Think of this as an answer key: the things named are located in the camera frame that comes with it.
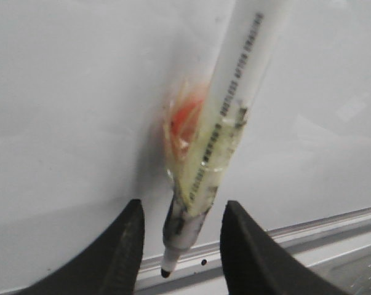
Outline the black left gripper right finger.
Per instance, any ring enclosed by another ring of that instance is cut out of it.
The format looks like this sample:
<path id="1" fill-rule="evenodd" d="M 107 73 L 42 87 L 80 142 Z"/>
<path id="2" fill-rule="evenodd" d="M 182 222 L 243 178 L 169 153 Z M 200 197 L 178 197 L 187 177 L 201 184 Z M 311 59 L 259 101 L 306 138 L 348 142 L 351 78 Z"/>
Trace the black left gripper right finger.
<path id="1" fill-rule="evenodd" d="M 220 256 L 230 294 L 346 294 L 286 252 L 234 200 L 223 214 Z"/>

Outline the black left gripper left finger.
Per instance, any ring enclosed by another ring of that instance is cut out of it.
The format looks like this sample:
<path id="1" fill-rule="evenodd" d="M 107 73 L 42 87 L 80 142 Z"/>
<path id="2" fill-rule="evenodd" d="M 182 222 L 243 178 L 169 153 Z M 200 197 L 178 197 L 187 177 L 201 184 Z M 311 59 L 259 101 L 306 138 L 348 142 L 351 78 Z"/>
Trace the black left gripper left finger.
<path id="1" fill-rule="evenodd" d="M 133 294 L 143 246 L 142 202 L 132 199 L 85 250 L 19 294 Z"/>

